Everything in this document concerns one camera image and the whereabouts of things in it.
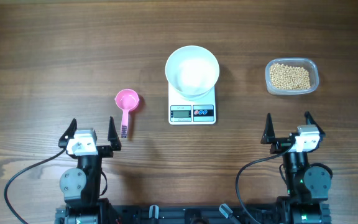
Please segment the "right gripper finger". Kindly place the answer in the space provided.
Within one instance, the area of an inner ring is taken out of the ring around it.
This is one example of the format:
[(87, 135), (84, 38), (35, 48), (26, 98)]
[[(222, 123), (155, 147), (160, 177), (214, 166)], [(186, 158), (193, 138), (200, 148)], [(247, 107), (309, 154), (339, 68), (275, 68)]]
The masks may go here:
[(306, 124), (312, 124), (315, 125), (319, 131), (319, 136), (321, 138), (325, 138), (326, 137), (326, 133), (321, 129), (321, 127), (317, 124), (317, 122), (313, 119), (311, 113), (309, 111), (306, 111), (305, 114), (305, 119), (306, 119)]
[(260, 140), (261, 144), (273, 144), (275, 142), (275, 132), (273, 128), (273, 122), (271, 114), (268, 113), (265, 122), (265, 129)]

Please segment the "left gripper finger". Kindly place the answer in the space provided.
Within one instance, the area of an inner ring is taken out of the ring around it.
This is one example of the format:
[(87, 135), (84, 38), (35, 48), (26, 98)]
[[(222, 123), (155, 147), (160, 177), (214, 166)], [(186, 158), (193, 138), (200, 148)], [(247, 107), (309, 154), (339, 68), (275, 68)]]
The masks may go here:
[(74, 133), (77, 130), (77, 121), (75, 118), (72, 119), (67, 130), (62, 134), (59, 139), (59, 143), (68, 143), (70, 139), (74, 138)]
[(109, 117), (108, 141), (113, 149), (121, 148), (121, 142), (119, 140), (119, 136), (117, 135), (114, 118), (112, 116)]

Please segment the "pink plastic scoop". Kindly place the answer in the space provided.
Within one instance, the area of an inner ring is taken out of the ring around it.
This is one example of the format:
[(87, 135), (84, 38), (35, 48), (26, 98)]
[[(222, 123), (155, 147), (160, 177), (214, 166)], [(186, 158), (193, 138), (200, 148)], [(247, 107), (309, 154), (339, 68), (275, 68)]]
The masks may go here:
[(129, 112), (137, 108), (139, 104), (139, 96), (132, 89), (123, 89), (115, 97), (118, 108), (122, 110), (121, 119), (121, 137), (126, 138), (129, 127)]

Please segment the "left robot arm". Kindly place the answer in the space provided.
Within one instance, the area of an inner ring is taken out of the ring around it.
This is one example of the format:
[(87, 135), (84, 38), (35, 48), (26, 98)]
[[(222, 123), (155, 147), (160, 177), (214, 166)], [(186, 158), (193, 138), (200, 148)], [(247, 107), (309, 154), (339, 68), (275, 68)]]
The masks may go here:
[(58, 141), (59, 148), (77, 160), (75, 168), (65, 171), (60, 178), (65, 208), (57, 212), (56, 223), (120, 223), (121, 218), (107, 198), (102, 198), (107, 187), (101, 189), (102, 160), (121, 150), (114, 119), (110, 117), (108, 145), (98, 146), (93, 128), (78, 129), (73, 119)]

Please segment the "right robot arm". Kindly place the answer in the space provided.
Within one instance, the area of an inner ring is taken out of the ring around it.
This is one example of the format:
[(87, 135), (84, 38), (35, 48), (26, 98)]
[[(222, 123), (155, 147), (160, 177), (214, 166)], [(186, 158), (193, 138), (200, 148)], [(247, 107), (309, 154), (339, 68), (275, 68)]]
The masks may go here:
[(332, 170), (322, 163), (309, 163), (308, 154), (319, 148), (325, 132), (305, 113), (306, 124), (287, 138), (275, 136), (271, 114), (267, 115), (261, 143), (271, 145), (270, 153), (281, 156), (288, 195), (278, 197), (275, 203), (277, 223), (331, 223), (328, 192), (333, 178)]

